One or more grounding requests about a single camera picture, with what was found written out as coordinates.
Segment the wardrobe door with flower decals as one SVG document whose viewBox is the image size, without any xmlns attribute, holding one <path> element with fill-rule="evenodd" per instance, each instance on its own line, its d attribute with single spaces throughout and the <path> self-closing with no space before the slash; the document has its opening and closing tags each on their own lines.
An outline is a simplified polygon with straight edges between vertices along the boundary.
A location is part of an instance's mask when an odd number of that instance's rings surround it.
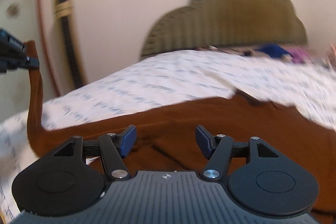
<svg viewBox="0 0 336 224">
<path fill-rule="evenodd" d="M 1 28 L 21 42 L 33 40 L 38 50 L 40 71 L 43 77 L 44 100 L 55 98 L 47 60 L 38 25 L 37 0 L 1 0 Z M 30 100 L 30 82 L 26 70 L 1 74 L 1 121 L 27 110 Z"/>
</svg>

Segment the purple garment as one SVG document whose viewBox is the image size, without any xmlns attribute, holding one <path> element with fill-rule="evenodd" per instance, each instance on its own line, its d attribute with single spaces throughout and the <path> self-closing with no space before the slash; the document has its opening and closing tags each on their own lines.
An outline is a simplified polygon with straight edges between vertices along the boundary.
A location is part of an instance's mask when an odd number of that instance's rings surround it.
<svg viewBox="0 0 336 224">
<path fill-rule="evenodd" d="M 291 55 L 291 62 L 294 64 L 313 64 L 319 58 L 315 50 L 304 47 L 294 47 L 288 50 Z"/>
</svg>

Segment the dark blue garment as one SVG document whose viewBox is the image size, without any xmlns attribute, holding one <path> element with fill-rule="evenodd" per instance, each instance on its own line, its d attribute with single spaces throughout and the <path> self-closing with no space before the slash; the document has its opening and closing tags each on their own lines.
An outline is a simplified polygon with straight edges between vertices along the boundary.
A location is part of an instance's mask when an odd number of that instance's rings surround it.
<svg viewBox="0 0 336 224">
<path fill-rule="evenodd" d="M 273 59 L 281 59 L 285 56 L 292 57 L 291 53 L 289 53 L 287 50 L 285 50 L 284 48 L 280 47 L 277 44 L 268 44 L 265 46 L 261 46 L 258 47 L 256 51 L 265 53 L 266 55 L 268 55 Z"/>
</svg>

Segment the white script-print bed quilt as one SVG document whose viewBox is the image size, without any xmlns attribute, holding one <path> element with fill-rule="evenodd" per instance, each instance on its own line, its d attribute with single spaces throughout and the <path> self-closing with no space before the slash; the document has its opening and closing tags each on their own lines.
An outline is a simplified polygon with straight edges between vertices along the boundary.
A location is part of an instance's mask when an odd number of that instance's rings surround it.
<svg viewBox="0 0 336 224">
<path fill-rule="evenodd" d="M 333 71 L 213 51 L 157 55 L 48 100 L 42 124 L 60 129 L 189 100 L 230 98 L 235 89 L 260 100 L 293 104 L 309 120 L 335 129 Z"/>
</svg>

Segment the olive green padded headboard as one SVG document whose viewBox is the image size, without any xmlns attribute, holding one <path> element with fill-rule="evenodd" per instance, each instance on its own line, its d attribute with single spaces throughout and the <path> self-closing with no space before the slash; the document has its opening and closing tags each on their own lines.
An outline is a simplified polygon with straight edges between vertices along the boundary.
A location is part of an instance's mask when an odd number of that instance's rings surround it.
<svg viewBox="0 0 336 224">
<path fill-rule="evenodd" d="M 306 30 L 290 0 L 190 0 L 152 26 L 141 57 L 200 46 L 304 45 Z"/>
</svg>

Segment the gold tower fan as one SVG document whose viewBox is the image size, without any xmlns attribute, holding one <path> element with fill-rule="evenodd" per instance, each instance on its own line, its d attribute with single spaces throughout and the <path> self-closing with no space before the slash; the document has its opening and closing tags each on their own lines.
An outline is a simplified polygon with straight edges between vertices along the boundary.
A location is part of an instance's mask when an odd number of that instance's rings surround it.
<svg viewBox="0 0 336 224">
<path fill-rule="evenodd" d="M 55 20 L 65 49 L 67 65 L 76 89 L 87 84 L 75 26 L 75 10 L 72 0 L 53 0 Z"/>
</svg>

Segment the brown knit sweater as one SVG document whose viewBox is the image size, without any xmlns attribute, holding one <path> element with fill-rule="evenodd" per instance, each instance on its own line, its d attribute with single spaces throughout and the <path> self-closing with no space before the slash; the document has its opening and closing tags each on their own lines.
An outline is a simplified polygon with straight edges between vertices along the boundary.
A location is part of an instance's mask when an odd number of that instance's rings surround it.
<svg viewBox="0 0 336 224">
<path fill-rule="evenodd" d="M 47 130 L 39 68 L 29 78 L 27 136 L 39 159 L 12 186 L 24 223 L 335 223 L 335 129 L 293 104 L 235 89 L 230 98 Z M 129 125 L 137 130 L 123 159 L 131 177 L 108 180 L 83 143 Z M 208 160 L 197 126 L 248 143 L 248 157 L 233 158 L 223 181 L 201 178 Z"/>
</svg>

